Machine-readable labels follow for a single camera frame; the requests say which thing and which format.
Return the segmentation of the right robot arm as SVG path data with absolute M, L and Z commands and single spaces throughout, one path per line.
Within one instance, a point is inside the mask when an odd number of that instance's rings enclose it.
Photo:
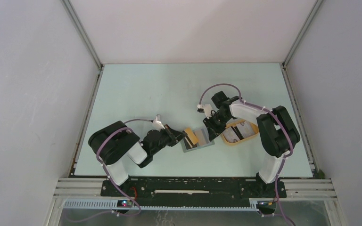
M 266 152 L 263 165 L 258 172 L 261 180 L 255 184 L 255 190 L 262 197 L 274 191 L 273 182 L 279 177 L 285 160 L 294 152 L 300 142 L 300 134 L 290 114 L 284 106 L 271 110 L 246 102 L 241 96 L 227 97 L 224 92 L 212 96 L 210 104 L 198 103 L 197 110 L 205 114 L 203 120 L 209 140 L 214 140 L 226 130 L 231 119 L 243 119 L 258 127 L 262 146 Z

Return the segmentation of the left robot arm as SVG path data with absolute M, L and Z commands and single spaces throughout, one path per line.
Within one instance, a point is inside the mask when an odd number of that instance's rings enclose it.
M 88 145 L 96 155 L 108 178 L 112 180 L 112 190 L 119 196 L 129 193 L 129 174 L 123 159 L 129 157 L 138 167 L 144 168 L 153 161 L 153 156 L 165 147 L 172 147 L 187 137 L 185 131 L 177 131 L 163 124 L 158 117 L 150 122 L 153 129 L 141 139 L 126 124 L 117 121 L 93 133 Z

